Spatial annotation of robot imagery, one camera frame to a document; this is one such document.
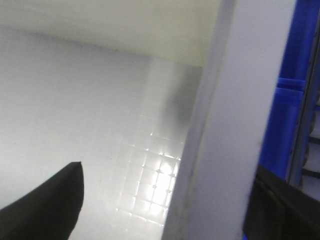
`white pillar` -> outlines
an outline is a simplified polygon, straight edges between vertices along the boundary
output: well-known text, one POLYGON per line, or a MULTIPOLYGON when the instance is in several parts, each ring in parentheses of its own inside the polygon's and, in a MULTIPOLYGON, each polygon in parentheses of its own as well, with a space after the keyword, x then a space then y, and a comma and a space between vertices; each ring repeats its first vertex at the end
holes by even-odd
POLYGON ((224 0, 162 240, 238 240, 295 0, 224 0))

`white wall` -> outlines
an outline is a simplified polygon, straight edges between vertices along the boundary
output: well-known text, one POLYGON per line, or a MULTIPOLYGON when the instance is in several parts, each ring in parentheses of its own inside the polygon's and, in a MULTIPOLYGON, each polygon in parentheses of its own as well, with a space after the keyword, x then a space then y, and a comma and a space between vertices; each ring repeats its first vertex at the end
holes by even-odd
POLYGON ((0 0, 0 25, 203 66, 221 0, 0 0))
POLYGON ((82 161, 71 239, 160 239, 201 69, 7 28, 0 56, 0 208, 82 161))

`white tile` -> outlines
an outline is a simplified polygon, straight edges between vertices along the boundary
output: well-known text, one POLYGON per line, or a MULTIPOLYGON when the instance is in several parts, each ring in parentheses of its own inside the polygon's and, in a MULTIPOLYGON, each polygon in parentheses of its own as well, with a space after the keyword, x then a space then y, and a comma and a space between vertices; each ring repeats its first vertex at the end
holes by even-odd
POLYGON ((136 197, 140 200, 151 201, 154 191, 155 187, 152 184, 141 182, 136 197))
POLYGON ((155 185, 158 175, 159 173, 157 171, 144 167, 140 181, 143 184, 155 185))

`black plastic piece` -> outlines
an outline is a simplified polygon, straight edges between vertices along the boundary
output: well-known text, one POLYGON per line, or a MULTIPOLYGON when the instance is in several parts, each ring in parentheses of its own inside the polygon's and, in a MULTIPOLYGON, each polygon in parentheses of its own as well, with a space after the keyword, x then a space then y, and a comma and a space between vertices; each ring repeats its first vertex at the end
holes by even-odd
POLYGON ((0 240, 67 240, 83 199, 82 165, 72 162, 0 210, 0 240))
POLYGON ((320 240, 320 202, 260 165, 243 231, 248 240, 320 240))

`metal frame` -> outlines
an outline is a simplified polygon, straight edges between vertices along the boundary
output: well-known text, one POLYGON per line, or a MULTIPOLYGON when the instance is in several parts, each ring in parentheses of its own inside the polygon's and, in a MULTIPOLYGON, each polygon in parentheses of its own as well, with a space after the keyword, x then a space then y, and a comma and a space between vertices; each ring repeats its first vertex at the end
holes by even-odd
POLYGON ((301 181, 304 157, 307 150, 308 138, 312 125, 313 112, 315 109, 319 79, 320 79, 320 15, 318 16, 314 43, 312 46, 309 69, 306 77, 306 88, 302 102, 298 129, 293 146, 293 153, 289 168, 288 182, 298 187, 301 181))

